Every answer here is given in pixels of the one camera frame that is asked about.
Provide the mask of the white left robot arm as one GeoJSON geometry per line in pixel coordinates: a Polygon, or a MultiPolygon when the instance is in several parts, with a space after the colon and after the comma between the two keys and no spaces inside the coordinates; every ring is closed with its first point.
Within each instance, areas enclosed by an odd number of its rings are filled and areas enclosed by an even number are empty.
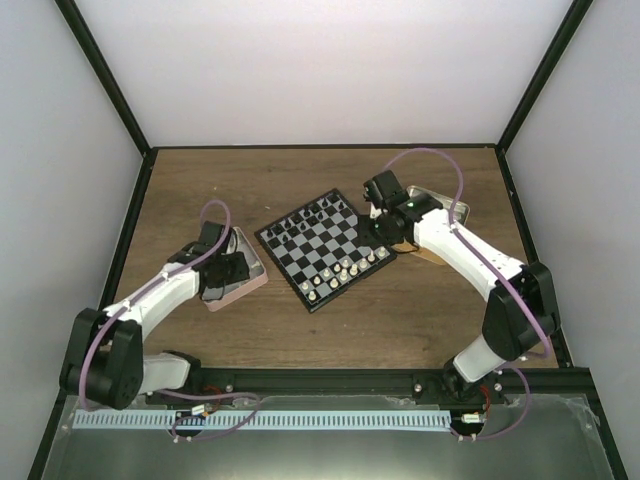
{"type": "Polygon", "coordinates": [[[206,221],[199,238],[170,256],[146,284],[101,310],[85,308],[74,319],[59,385],[82,402],[122,410],[140,394],[169,390],[181,403],[196,402],[203,377],[186,354],[144,354],[147,336],[178,306],[210,290],[249,278],[246,237],[237,227],[206,221]]]}

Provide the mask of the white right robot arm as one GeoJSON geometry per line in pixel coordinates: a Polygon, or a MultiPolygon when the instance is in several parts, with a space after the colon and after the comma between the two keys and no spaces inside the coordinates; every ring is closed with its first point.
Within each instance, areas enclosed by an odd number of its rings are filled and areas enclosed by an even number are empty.
{"type": "Polygon", "coordinates": [[[363,243],[409,243],[435,254],[466,279],[486,303],[479,336],[444,367],[447,396],[472,399],[480,382],[536,345],[552,350],[559,329],[558,305],[550,270],[541,262],[524,264],[477,237],[452,210],[429,193],[409,195],[395,174],[385,170],[363,185],[371,206],[358,219],[363,243]]]}

